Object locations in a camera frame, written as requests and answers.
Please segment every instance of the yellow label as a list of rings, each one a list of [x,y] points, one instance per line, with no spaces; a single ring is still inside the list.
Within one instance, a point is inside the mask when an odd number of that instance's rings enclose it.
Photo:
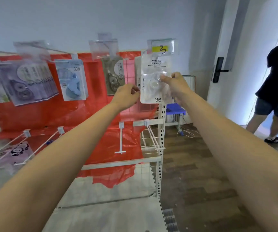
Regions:
[[[152,53],[162,53],[164,54],[165,52],[168,51],[168,46],[167,45],[160,45],[160,46],[153,46],[152,47]]]

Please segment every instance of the left hand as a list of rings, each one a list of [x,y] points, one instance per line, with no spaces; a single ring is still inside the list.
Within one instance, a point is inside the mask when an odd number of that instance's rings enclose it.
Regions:
[[[121,112],[136,104],[139,97],[139,88],[129,83],[118,88],[110,104],[117,106],[119,112]]]

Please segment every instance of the dark shorts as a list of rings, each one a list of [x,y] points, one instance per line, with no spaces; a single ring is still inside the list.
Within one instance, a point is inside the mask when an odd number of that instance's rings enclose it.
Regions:
[[[269,102],[258,98],[255,105],[255,114],[267,116],[271,112],[278,117],[278,104],[272,105]]]

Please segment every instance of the black shoe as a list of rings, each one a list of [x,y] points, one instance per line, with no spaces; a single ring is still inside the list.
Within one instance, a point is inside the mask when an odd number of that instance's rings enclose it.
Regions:
[[[270,143],[270,144],[273,144],[273,143],[276,143],[276,144],[277,144],[277,143],[278,143],[278,137],[276,137],[274,140],[270,140],[270,139],[267,139],[267,138],[266,138],[264,141],[265,141],[266,143]]]

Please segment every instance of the red plastic sheet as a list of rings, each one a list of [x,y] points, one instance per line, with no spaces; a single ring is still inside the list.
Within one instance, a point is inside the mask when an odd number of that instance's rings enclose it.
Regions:
[[[126,83],[135,84],[134,58],[140,56],[140,51],[120,52],[124,60]],[[60,92],[48,101],[15,107],[12,102],[0,103],[0,138],[15,138],[25,129],[31,129],[32,137],[28,142],[35,151],[43,144],[57,127],[64,126],[65,132],[79,125],[98,110],[110,103],[113,96],[107,95],[105,77],[101,61],[92,61],[90,53],[79,53],[83,60],[89,96],[84,101],[64,101],[55,64],[48,62],[49,69]],[[20,60],[20,56],[0,56],[0,60]],[[70,54],[51,55],[51,59],[71,59]],[[154,117],[157,105],[138,102],[131,108],[121,112],[99,141],[86,164],[105,163],[112,161],[132,160],[142,158],[140,132],[142,127],[133,127],[133,121],[151,119]],[[124,121],[123,151],[126,154],[114,154],[119,150],[120,129],[118,122]],[[134,166],[120,166],[105,169],[85,170],[79,177],[93,176],[93,183],[102,183],[112,188],[134,174]]]

